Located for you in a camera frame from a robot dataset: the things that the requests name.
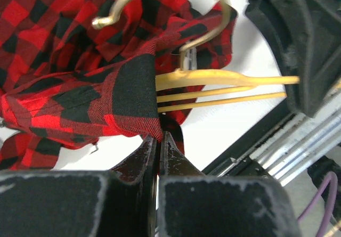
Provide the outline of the red black plaid shirt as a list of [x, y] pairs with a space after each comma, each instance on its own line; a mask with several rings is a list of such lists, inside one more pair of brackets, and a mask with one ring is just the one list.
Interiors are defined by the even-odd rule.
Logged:
[[133, 0], [101, 30], [115, 0], [1, 0], [1, 117], [18, 133], [1, 148], [1, 169], [52, 169], [61, 148], [99, 137], [178, 127], [188, 110], [159, 118], [155, 76], [178, 67], [178, 49], [218, 26], [188, 0]]

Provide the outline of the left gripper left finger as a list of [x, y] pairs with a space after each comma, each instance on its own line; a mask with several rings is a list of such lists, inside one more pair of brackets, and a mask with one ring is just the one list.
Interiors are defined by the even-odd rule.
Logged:
[[105, 171], [1, 174], [1, 236], [154, 236], [157, 142]]

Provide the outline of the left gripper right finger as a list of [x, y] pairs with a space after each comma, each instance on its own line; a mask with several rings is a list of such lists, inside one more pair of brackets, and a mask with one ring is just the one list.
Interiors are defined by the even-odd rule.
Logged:
[[289, 197], [274, 179], [205, 175], [164, 134], [159, 236], [300, 236]]

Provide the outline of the yellow velvet hanger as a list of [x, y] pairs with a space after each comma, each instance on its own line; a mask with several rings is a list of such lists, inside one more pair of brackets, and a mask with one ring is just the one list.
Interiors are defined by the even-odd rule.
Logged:
[[[97, 17], [93, 19], [93, 28], [102, 29], [118, 22], [124, 7], [131, 1], [132, 0], [116, 0], [107, 17]], [[237, 72], [221, 69], [185, 70], [184, 61], [187, 51], [212, 40], [228, 25], [231, 15], [229, 0], [218, 1], [222, 7], [222, 20], [220, 24], [203, 36], [180, 47], [179, 67], [173, 72], [156, 75], [151, 81], [147, 82], [148, 87], [146, 90], [150, 91], [152, 94], [156, 94], [159, 91], [167, 89], [192, 86], [225, 85], [225, 88], [154, 96], [153, 99], [155, 103], [174, 102], [197, 99], [204, 96], [248, 91], [255, 87], [264, 85], [295, 85], [300, 82], [300, 78], [298, 76], [249, 77]], [[140, 96], [136, 93], [126, 95], [124, 92], [117, 92], [117, 90], [119, 87], [125, 87], [127, 84], [130, 84], [133, 88], [139, 88], [142, 86], [144, 83], [142, 77], [139, 77], [137, 80], [133, 80], [132, 75], [128, 75], [129, 80], [124, 80], [123, 78], [125, 76], [124, 74], [129, 71], [130, 65], [134, 62], [145, 63], [148, 57], [149, 55], [146, 53], [138, 57], [134, 57], [120, 68], [120, 71], [115, 78], [115, 91], [112, 93], [112, 109], [114, 114], [139, 116], [146, 111], [145, 106], [150, 104], [150, 98], [148, 96]]]

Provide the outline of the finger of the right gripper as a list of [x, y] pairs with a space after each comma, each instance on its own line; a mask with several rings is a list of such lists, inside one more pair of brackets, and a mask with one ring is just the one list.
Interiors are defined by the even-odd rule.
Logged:
[[245, 16], [269, 44], [293, 112], [312, 117], [340, 79], [340, 0], [248, 0]]

